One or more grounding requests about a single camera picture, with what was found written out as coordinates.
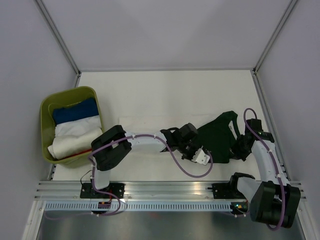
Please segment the white green raglan t-shirt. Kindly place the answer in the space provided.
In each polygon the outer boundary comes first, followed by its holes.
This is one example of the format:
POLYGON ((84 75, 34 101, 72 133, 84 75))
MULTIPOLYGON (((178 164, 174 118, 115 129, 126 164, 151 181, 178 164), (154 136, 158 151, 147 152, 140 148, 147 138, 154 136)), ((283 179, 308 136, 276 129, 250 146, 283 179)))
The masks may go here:
POLYGON ((242 135, 238 114, 225 111, 221 114, 187 114, 178 116, 122 116, 118 123, 134 133, 151 133, 165 129, 178 129, 191 123, 198 131, 195 143, 209 150, 214 163, 227 164, 232 159, 231 147, 242 135))

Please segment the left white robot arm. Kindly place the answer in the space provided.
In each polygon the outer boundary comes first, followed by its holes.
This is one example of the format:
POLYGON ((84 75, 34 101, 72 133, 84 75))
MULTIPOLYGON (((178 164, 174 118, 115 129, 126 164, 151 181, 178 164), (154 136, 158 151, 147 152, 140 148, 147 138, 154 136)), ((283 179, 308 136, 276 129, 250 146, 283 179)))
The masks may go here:
POLYGON ((91 142, 90 159, 94 161, 91 191, 98 198, 109 193, 110 170, 115 168, 132 150, 155 153, 179 151, 182 159, 194 163, 208 163, 208 156, 195 143, 196 127, 187 123, 180 128, 162 129, 156 133, 132 133, 115 125, 91 142))

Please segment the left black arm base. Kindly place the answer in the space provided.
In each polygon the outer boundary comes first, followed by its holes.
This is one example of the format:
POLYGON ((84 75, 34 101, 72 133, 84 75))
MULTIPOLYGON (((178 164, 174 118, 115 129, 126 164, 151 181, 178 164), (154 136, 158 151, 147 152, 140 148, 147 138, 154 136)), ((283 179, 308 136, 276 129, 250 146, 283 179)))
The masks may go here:
POLYGON ((80 190, 81 199, 114 199, 110 193, 115 195, 117 198, 122 199, 125 193, 124 183, 110 183, 106 188, 98 191, 94 190, 92 183, 83 183, 80 190))

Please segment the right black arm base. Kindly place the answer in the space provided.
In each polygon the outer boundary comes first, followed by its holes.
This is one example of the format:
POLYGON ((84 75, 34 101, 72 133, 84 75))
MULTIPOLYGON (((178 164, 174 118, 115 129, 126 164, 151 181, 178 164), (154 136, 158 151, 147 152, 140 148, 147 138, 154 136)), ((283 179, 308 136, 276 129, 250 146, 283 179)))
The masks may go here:
POLYGON ((216 200, 245 200, 245 196, 236 189, 233 189, 229 183, 213 183, 207 188, 212 191, 213 198, 216 200))

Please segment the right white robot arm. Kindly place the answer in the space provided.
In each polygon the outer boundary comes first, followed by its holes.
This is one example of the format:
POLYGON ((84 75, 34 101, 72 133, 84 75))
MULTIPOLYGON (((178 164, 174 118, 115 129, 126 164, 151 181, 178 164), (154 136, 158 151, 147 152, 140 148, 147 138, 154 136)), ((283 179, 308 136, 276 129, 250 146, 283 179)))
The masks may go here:
POLYGON ((228 192, 248 201, 252 221, 269 228, 291 228, 301 199, 301 191, 292 186, 281 169, 275 151, 275 140, 270 132, 263 131, 262 122, 251 118, 245 121, 245 134, 241 135, 232 152, 237 159, 246 160, 253 155, 260 180, 252 175, 236 172, 231 177, 228 192))

